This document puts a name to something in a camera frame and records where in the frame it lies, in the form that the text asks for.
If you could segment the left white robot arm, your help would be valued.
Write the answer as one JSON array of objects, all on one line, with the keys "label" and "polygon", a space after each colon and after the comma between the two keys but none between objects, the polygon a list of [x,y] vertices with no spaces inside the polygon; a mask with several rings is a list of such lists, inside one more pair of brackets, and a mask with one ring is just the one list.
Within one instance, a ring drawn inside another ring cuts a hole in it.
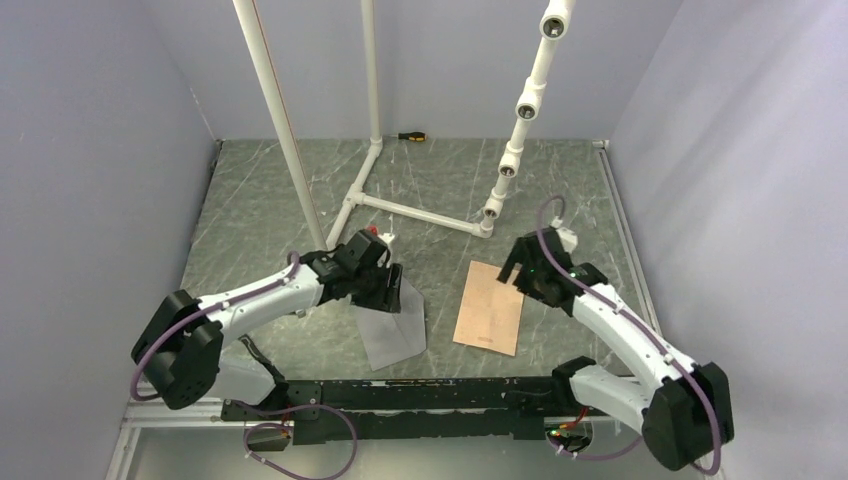
[{"label": "left white robot arm", "polygon": [[279,417],[289,401],[284,375],[258,354],[225,359],[224,348],[274,320],[345,298],[400,313],[403,268],[392,260],[394,240],[366,228],[331,250],[290,252],[283,270],[239,288],[199,298],[170,293],[131,350],[131,398],[180,410],[211,396],[246,404],[264,420]]}]

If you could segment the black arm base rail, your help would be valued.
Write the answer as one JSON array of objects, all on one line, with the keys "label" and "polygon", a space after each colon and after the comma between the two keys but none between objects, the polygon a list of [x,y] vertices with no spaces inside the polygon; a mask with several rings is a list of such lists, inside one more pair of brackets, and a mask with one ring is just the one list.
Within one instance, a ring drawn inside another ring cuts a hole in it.
[{"label": "black arm base rail", "polygon": [[347,440],[498,436],[542,440],[590,410],[549,376],[292,380],[252,409],[224,403],[225,422],[286,421],[296,445]]}]

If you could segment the brown paper letter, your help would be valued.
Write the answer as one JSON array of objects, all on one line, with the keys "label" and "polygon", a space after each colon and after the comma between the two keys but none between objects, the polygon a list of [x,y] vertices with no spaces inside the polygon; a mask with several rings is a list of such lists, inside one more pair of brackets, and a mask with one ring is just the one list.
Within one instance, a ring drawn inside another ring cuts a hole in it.
[{"label": "brown paper letter", "polygon": [[499,282],[499,273],[499,267],[470,263],[453,341],[514,357],[524,296]]}]

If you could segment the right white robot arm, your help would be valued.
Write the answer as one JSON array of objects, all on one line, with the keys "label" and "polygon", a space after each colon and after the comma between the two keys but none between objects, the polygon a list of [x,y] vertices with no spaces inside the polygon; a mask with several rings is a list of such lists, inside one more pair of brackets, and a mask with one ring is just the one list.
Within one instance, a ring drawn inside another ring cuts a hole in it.
[{"label": "right white robot arm", "polygon": [[660,336],[594,265],[572,263],[552,227],[515,240],[498,281],[559,309],[596,334],[628,367],[632,380],[581,356],[551,373],[557,411],[599,410],[638,432],[654,459],[678,471],[735,436],[729,380],[715,363],[699,364]]}]

